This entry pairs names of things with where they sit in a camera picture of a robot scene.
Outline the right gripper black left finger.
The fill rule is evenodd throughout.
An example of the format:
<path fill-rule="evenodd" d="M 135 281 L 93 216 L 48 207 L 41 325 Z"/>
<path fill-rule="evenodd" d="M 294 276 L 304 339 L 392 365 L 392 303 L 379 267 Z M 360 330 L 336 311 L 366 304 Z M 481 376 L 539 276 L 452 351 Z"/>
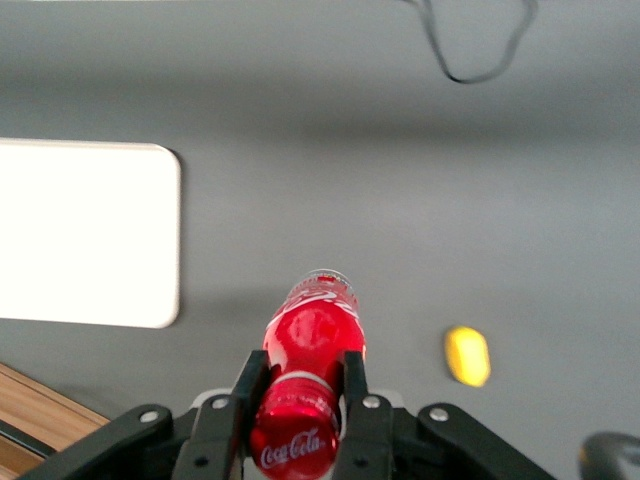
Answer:
<path fill-rule="evenodd" d="M 269 380 L 267 352 L 252 351 L 231 391 L 213 394 L 200 405 L 173 479 L 244 477 L 249 433 Z"/>

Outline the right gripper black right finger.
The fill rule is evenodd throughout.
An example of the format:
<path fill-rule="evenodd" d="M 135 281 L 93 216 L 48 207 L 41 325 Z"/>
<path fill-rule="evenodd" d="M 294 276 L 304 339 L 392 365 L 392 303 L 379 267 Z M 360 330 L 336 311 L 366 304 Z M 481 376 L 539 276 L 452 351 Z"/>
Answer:
<path fill-rule="evenodd" d="M 337 451 L 336 479 L 393 479 L 393 408 L 369 392 L 363 356 L 344 356 L 345 434 Z"/>

